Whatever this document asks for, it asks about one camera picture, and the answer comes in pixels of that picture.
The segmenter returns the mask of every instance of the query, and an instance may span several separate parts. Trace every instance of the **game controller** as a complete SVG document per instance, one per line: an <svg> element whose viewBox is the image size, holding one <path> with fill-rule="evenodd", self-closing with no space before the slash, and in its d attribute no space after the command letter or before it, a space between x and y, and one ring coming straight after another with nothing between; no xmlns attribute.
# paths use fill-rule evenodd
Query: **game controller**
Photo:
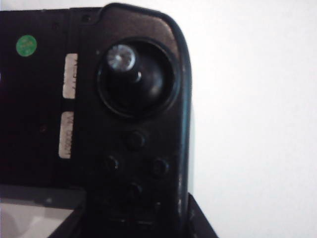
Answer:
<svg viewBox="0 0 317 238"><path fill-rule="evenodd" d="M167 15L0 12L0 183L87 192L83 237L183 237L191 68Z"/></svg>

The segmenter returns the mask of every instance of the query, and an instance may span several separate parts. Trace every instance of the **white wall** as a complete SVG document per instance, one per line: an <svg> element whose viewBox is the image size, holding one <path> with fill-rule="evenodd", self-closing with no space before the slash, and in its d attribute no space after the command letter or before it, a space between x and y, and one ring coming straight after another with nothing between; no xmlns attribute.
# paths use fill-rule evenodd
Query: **white wall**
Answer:
<svg viewBox="0 0 317 238"><path fill-rule="evenodd" d="M182 28L194 195L220 238L317 237L317 1L130 0ZM104 0L2 0L1 8Z"/></svg>

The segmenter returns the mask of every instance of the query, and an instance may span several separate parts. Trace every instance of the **metallic thumbstick cap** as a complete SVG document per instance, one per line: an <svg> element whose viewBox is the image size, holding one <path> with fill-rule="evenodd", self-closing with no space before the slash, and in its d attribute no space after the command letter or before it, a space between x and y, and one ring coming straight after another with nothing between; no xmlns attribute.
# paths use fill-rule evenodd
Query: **metallic thumbstick cap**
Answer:
<svg viewBox="0 0 317 238"><path fill-rule="evenodd" d="M115 72L128 72L136 62L136 55L127 45L115 45L108 51L106 60Z"/></svg>

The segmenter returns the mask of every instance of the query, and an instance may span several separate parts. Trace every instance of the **action button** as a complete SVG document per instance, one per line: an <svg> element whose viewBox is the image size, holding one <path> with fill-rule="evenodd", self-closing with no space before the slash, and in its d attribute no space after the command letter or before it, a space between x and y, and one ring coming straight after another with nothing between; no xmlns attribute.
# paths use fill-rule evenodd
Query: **action button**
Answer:
<svg viewBox="0 0 317 238"><path fill-rule="evenodd" d="M128 187L128 199L130 200L130 202L137 202L140 200L141 198L141 194L142 194L142 187L140 185L138 185L135 182L132 182L129 184Z"/></svg>
<svg viewBox="0 0 317 238"><path fill-rule="evenodd" d="M119 161L113 155L106 156L104 163L109 173L115 173L119 169Z"/></svg>
<svg viewBox="0 0 317 238"><path fill-rule="evenodd" d="M160 178L167 174L169 164L163 159L155 159L152 165L152 173L155 177Z"/></svg>
<svg viewBox="0 0 317 238"><path fill-rule="evenodd" d="M141 231L150 231L154 227L153 221L137 221L137 228Z"/></svg>
<svg viewBox="0 0 317 238"><path fill-rule="evenodd" d="M145 145L145 137L138 131L133 131L126 137L126 144L130 150L139 150Z"/></svg>
<svg viewBox="0 0 317 238"><path fill-rule="evenodd" d="M124 218L109 218L108 221L112 228L124 228L127 226L127 222Z"/></svg>

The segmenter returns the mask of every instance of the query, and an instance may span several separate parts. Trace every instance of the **green sticker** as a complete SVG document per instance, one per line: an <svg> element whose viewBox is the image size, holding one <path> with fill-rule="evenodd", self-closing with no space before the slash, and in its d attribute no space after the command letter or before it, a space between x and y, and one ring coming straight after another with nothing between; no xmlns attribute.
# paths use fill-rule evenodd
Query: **green sticker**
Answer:
<svg viewBox="0 0 317 238"><path fill-rule="evenodd" d="M36 40L33 36L22 36L16 43L16 51L23 57L31 56L37 47Z"/></svg>

